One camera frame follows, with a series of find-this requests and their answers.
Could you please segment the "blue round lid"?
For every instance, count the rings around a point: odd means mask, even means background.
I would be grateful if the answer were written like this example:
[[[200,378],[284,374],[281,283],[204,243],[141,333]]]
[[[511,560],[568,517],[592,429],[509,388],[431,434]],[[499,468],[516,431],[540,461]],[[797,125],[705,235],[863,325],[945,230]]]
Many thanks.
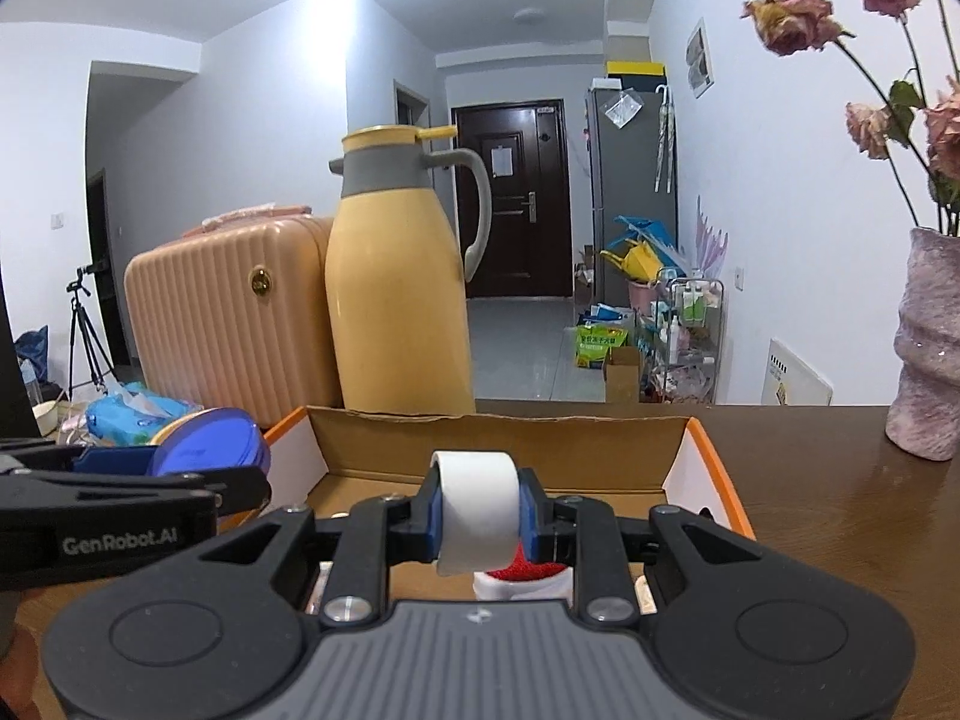
[[[149,476],[257,466],[270,472],[270,447],[260,427],[238,408],[213,408],[156,447]]]

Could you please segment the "blue tissue pack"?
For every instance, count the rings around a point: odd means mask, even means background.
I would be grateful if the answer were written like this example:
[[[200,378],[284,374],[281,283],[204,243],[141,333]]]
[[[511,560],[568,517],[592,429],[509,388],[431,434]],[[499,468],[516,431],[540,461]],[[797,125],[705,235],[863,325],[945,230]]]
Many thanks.
[[[149,444],[161,429],[195,411],[195,403],[155,394],[140,382],[126,383],[86,407],[86,430],[103,444],[135,447]]]

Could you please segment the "yellow ceramic mug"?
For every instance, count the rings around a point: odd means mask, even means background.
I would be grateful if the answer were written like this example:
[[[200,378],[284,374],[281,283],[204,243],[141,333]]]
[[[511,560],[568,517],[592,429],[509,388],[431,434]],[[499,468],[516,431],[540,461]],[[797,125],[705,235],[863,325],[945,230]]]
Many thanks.
[[[174,421],[166,424],[166,426],[161,427],[161,429],[151,439],[149,439],[149,444],[153,445],[153,447],[158,447],[158,445],[163,444],[168,437],[171,437],[172,434],[174,434],[178,429],[181,429],[181,427],[184,427],[189,421],[192,421],[192,419],[203,415],[206,415],[206,410],[195,410],[190,411],[190,413],[187,413],[187,415],[181,416],[178,419],[174,419]]]

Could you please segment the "red cardboard box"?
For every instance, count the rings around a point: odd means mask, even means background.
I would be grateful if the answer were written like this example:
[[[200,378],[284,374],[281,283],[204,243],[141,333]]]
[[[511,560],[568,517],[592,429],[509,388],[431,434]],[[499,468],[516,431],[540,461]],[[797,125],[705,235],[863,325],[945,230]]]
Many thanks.
[[[708,511],[754,533],[726,466],[695,418],[386,416],[299,408],[265,434],[275,509],[306,504],[321,517],[371,497],[411,496],[441,475],[441,514],[455,557],[506,554],[521,525],[517,477],[529,468],[545,493],[592,497],[622,517],[672,504]]]

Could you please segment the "red white lint brush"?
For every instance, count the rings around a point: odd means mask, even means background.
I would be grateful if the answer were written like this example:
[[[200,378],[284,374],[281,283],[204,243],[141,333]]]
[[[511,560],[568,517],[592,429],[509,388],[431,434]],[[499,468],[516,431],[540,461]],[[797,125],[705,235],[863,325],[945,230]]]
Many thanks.
[[[524,546],[517,544],[511,564],[504,569],[473,574],[473,594],[478,601],[573,600],[571,567],[556,562],[530,562]]]

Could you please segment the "pink ribbed suitcase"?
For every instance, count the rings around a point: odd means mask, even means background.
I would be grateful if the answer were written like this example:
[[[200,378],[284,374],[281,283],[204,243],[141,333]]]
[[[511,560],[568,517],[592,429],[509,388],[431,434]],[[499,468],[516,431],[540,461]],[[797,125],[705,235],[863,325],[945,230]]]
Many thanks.
[[[325,293],[329,218],[236,211],[133,257],[124,275],[146,387],[262,427],[342,405]]]

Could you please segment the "yellow thermos jug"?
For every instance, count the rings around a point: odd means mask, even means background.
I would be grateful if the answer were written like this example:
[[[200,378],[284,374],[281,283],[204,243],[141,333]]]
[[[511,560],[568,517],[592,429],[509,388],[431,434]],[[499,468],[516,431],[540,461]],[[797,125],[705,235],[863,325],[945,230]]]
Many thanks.
[[[475,410],[467,283],[487,250],[493,195],[467,148],[429,149],[454,125],[380,125],[342,138],[329,163],[342,193],[325,257],[325,293],[343,405],[384,415]],[[475,239],[460,249],[431,173],[463,167],[477,188]]]

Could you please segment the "dark entrance door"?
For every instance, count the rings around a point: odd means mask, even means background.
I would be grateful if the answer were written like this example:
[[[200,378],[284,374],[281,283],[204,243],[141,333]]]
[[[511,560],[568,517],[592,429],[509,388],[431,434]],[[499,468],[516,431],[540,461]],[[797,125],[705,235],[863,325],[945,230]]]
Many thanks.
[[[491,231],[471,298],[573,296],[565,110],[560,99],[460,106],[455,144],[482,158]]]

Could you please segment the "pink textured vase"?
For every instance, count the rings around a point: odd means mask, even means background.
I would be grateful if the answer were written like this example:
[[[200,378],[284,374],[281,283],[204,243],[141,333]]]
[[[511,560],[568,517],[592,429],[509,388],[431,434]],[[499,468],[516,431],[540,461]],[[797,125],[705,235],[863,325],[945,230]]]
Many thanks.
[[[958,239],[927,227],[910,234],[907,284],[893,349],[901,371],[885,434],[927,461],[958,454]]]

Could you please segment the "grey refrigerator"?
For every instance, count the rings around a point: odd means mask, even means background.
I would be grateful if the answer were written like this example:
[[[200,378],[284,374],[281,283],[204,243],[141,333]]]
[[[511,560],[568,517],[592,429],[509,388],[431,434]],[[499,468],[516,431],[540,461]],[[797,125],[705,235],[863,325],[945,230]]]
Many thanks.
[[[590,171],[590,214],[594,301],[627,305],[625,275],[602,257],[622,255],[630,227],[620,216],[651,221],[654,232],[677,240],[677,199],[667,182],[670,149],[661,146],[662,94],[636,89],[591,89],[586,93],[586,140]]]

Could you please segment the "yellow box on fridge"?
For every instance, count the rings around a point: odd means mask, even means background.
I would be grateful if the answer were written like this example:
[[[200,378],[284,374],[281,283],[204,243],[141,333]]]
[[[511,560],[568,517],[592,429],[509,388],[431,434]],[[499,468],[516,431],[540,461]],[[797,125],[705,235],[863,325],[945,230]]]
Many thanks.
[[[608,76],[665,76],[665,65],[659,62],[636,62],[636,60],[607,60]]]

